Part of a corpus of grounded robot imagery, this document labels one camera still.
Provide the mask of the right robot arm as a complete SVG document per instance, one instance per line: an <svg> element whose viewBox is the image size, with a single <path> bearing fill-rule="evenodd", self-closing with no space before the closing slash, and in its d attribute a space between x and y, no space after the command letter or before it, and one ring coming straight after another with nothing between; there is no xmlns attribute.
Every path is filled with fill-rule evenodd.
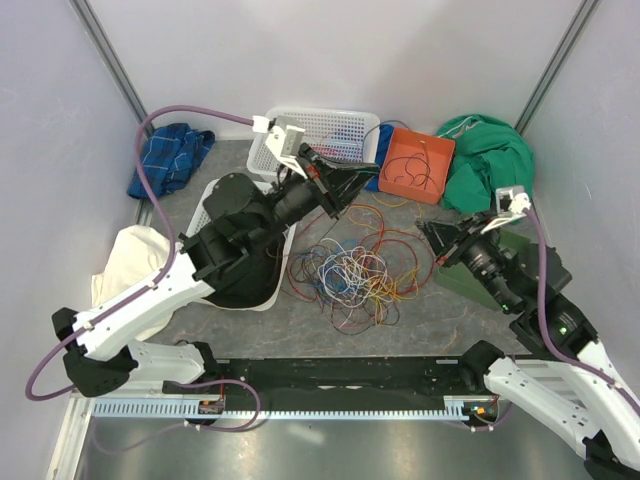
<svg viewBox="0 0 640 480"><path fill-rule="evenodd" d="M458 381L519 407L582 459L593 479L639 476L639 400L613 366L595 327L563 293L571 281L557 251L543 238L516 254L499 245L502 227L521 215L492 211L454 224L419 220L436 262L463 265L506 314L516 338L539 364L571 388L573 401L531 377L488 341L461 358Z"/></svg>

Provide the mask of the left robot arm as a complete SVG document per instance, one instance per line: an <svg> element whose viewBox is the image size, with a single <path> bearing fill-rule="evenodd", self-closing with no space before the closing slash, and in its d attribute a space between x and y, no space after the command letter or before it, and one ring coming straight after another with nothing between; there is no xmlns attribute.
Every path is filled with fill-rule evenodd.
<svg viewBox="0 0 640 480"><path fill-rule="evenodd" d="M224 309L266 302L278 287L286 231L316 208L338 217L380 171L374 163L326 158L306 143L295 161L268 190L242 173L221 177L203 201L208 223L180 235L158 272L105 305L54 313L65 371L79 392L98 397L130 381L177 383L198 393L216 388L220 371L206 343L157 345L136 337L199 299Z"/></svg>

